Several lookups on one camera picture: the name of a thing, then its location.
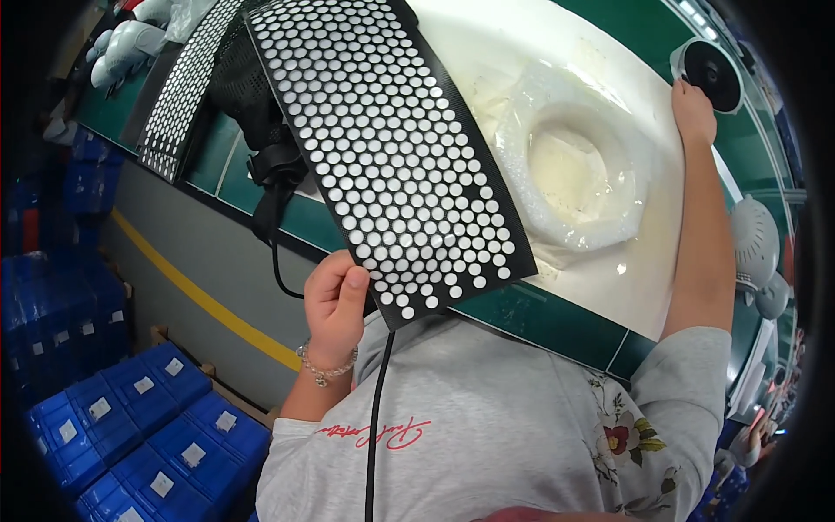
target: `hand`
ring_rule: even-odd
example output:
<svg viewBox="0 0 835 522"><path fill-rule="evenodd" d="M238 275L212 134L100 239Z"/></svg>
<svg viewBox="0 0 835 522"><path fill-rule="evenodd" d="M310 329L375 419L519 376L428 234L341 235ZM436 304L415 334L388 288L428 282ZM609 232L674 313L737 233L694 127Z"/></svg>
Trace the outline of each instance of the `hand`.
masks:
<svg viewBox="0 0 835 522"><path fill-rule="evenodd" d="M347 250L330 254L307 278L307 357L314 367L335 370L349 361L365 327L362 310L368 282L368 271L355 265Z"/></svg>
<svg viewBox="0 0 835 522"><path fill-rule="evenodd" d="M673 115L685 147L713 144L716 139L716 116L711 101L700 88L677 79L673 83Z"/></svg>

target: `wooden pallet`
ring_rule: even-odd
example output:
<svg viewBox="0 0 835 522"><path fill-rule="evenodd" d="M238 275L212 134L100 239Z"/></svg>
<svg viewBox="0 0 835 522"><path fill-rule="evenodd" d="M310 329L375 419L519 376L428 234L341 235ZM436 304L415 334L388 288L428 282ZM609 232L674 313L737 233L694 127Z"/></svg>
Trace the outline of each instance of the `wooden pallet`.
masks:
<svg viewBox="0 0 835 522"><path fill-rule="evenodd" d="M155 347L163 342L170 341L171 339L168 337L168 327L157 325L151 327L151 346ZM200 365L200 370L203 371L210 379L211 379L211 387L215 390L221 397L229 401L233 406L238 408L240 411L246 413L254 420L258 421L261 424L264 424L267 429L270 430L272 433L272 425L276 422L276 419L279 416L279 412L281 409L279 407L274 407L269 412L265 412L260 408L256 408L252 404L248 403L244 399L240 398L240 395L236 392L233 392L228 387L224 386L223 384L219 383L216 379L216 372L215 372L215 365L210 362L204 362Z"/></svg>

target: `green workbench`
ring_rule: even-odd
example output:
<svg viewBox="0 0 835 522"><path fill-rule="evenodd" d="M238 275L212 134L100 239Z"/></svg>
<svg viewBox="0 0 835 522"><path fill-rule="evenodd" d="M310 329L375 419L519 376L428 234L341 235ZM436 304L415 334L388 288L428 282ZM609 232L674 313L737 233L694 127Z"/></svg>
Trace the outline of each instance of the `green workbench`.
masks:
<svg viewBox="0 0 835 522"><path fill-rule="evenodd" d="M694 35L693 29L660 0L558 0L557 3L619 40L668 83L672 82L671 51ZM119 144L112 137L119 135L143 78L144 73L138 74L107 101L100 93L88 89L91 92L84 95L76 114L78 122ZM716 137L716 148L743 194L792 183L773 117L750 78L747 82L750 102L734 116L718 115ZM213 122L201 157L191 172L184 173L183 181L251 215L263 190L248 177L245 159L250 153L237 123L221 114ZM780 232L788 233L790 225L783 206L771 204L769 208ZM286 209L281 229L324 251L344 248L329 211L317 200L294 197ZM632 375L655 345L621 325L525 282L467 300L455 309L623 379ZM737 303L732 332L733 373L729 370L729 374L738 374L745 365L761 321L755 307ZM728 389L735 385L736 382L728 383Z"/></svg>

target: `left hand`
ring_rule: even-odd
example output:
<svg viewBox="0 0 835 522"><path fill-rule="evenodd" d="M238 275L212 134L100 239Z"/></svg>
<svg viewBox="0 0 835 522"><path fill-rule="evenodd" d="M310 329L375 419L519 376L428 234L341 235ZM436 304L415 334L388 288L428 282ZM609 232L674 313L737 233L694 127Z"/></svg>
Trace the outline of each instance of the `left hand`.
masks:
<svg viewBox="0 0 835 522"><path fill-rule="evenodd" d="M354 264L347 250L330 254L307 278L307 357L314 367L335 370L351 358L365 328L362 311L369 280L368 271Z"/></svg>

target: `yellow floor line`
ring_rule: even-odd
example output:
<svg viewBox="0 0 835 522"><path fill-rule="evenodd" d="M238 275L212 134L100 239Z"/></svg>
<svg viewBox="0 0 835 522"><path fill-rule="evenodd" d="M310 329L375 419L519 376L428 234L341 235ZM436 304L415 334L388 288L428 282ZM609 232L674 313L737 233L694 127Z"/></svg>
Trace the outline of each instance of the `yellow floor line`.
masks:
<svg viewBox="0 0 835 522"><path fill-rule="evenodd" d="M145 257L149 259L159 271L163 273L172 283L177 286L186 296L197 303L200 308L206 310L209 315L217 319L225 327L229 328L234 333L238 334L240 338L247 341L252 346L258 348L263 353L274 358L286 367L299 371L301 368L301 361L299 357L290 348L284 346L272 337L269 337L261 330L254 328L248 322L244 321L228 308L221 305L212 296L203 291L202 288L194 284L188 277L177 270L174 265L168 262L167 259L151 246L150 243L128 223L123 215L118 210L113 209L111 216L119 225L119 228L125 235L139 248Z"/></svg>

